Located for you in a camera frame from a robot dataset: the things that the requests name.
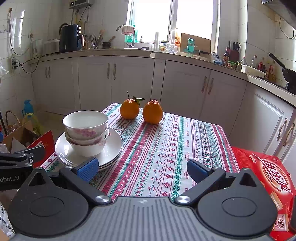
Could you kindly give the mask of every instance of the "electrical outlet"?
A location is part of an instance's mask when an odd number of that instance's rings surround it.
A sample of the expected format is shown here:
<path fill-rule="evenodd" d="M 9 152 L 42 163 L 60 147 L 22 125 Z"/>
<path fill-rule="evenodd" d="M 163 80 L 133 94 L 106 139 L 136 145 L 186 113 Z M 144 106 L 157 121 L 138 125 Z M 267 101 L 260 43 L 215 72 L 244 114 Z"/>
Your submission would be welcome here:
<path fill-rule="evenodd" d="M 17 69 L 17 59 L 15 58 L 15 56 L 11 57 L 11 70 L 12 73 Z"/>

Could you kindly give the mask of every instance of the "table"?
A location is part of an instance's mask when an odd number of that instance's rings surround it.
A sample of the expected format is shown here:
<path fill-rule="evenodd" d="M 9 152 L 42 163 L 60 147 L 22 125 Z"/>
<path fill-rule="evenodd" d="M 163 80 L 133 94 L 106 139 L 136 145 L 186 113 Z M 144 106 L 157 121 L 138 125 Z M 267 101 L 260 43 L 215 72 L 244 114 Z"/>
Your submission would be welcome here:
<path fill-rule="evenodd" d="M 191 158 L 209 168 L 239 172 L 221 126 L 168 113 L 158 125 L 150 125 L 143 120 L 143 109 L 134 120 L 125 120 L 120 106 L 113 103 L 103 112 L 109 117 L 108 125 L 121 135 L 123 152 L 114 166 L 90 181 L 113 200 L 117 196 L 179 196 L 196 184 L 187 173 Z M 50 172 L 62 165 L 54 153 L 42 167 Z"/>

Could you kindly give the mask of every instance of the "orange fruit with leaf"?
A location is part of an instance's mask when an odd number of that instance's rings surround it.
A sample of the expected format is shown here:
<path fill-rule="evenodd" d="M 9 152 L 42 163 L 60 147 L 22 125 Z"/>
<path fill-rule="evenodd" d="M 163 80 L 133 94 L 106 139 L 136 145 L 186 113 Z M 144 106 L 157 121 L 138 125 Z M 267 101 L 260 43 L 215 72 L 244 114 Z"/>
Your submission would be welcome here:
<path fill-rule="evenodd" d="M 149 123 L 156 125 L 163 118 L 163 110 L 157 100 L 151 100 L 143 109 L 143 118 Z"/>
<path fill-rule="evenodd" d="M 132 120 L 136 118 L 140 112 L 140 101 L 143 101 L 145 99 L 137 98 L 133 96 L 133 98 L 129 98 L 123 102 L 123 104 L 120 107 L 120 114 L 124 119 Z"/>

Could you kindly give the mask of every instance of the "faucet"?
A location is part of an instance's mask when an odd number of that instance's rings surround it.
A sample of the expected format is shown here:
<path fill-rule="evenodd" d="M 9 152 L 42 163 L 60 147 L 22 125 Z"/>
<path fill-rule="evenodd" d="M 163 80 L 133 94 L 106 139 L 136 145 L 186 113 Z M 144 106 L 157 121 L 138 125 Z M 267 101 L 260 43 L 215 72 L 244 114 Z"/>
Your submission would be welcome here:
<path fill-rule="evenodd" d="M 120 28 L 124 28 L 124 26 L 123 25 L 118 26 L 116 31 L 118 31 Z M 133 42 L 131 45 L 128 46 L 128 48 L 134 48 L 134 47 L 135 47 L 135 30 L 133 31 Z"/>

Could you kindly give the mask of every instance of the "gray ribbed panel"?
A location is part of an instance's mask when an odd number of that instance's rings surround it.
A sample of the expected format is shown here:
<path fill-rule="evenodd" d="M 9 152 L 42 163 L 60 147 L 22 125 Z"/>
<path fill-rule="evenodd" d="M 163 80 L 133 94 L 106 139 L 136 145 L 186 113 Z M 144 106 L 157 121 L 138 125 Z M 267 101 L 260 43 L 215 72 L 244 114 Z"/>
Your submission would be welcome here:
<path fill-rule="evenodd" d="M 41 241 L 18 234 L 11 241 Z M 96 207 L 74 231 L 46 241 L 222 241 L 202 226 L 192 209 L 164 198 L 119 197 L 107 207 Z M 268 236 L 253 239 L 272 241 Z"/>

